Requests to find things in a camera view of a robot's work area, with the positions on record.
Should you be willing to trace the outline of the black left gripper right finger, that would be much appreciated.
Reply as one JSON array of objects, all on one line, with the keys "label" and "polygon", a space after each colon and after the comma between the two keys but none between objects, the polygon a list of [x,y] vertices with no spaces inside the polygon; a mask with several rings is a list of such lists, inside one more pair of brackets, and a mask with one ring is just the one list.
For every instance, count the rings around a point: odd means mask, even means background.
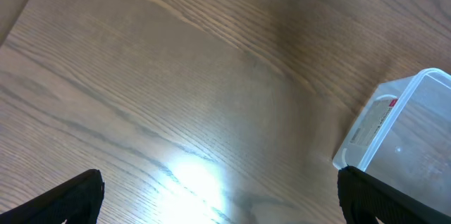
[{"label": "black left gripper right finger", "polygon": [[338,198],[348,224],[450,224],[449,216],[354,166],[338,171]]}]

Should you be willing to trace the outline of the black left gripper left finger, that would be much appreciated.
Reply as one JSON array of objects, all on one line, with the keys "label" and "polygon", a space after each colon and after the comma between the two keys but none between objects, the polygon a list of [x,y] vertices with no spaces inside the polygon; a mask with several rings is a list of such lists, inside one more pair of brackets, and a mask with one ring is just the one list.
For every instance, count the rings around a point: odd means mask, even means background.
[{"label": "black left gripper left finger", "polygon": [[104,199],[101,172],[89,169],[1,214],[2,223],[96,224]]}]

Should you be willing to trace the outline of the clear plastic container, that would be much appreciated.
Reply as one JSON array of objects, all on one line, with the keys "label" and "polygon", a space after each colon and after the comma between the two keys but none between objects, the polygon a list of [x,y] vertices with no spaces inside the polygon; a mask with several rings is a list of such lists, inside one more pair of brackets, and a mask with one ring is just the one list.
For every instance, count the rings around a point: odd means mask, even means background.
[{"label": "clear plastic container", "polygon": [[450,75],[427,68],[377,86],[333,158],[450,214]]}]

